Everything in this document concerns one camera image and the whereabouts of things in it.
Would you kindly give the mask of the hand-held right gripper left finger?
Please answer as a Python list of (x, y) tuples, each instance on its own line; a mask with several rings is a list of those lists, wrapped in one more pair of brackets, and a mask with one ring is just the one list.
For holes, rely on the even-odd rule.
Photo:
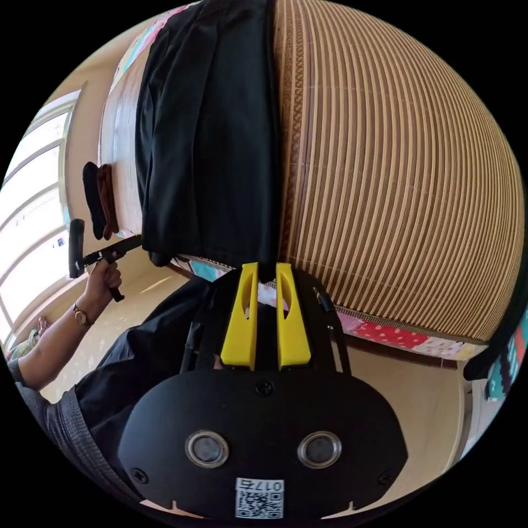
[(236, 283), (221, 362), (230, 368), (254, 369), (257, 345), (258, 263), (242, 266)]

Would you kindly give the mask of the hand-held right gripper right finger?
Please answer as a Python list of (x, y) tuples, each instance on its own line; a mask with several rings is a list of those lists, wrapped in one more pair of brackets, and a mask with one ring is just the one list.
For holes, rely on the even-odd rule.
[(306, 366), (311, 361), (311, 351), (292, 267), (288, 263), (276, 264), (276, 290), (278, 367), (285, 370)]

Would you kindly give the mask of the person's left hand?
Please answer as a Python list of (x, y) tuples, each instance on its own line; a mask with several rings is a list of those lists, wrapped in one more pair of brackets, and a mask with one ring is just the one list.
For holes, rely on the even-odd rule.
[(85, 292), (83, 293), (82, 305), (88, 311), (102, 312), (111, 302), (112, 289), (118, 289), (122, 284), (121, 272), (116, 262), (108, 263), (103, 259), (92, 269)]

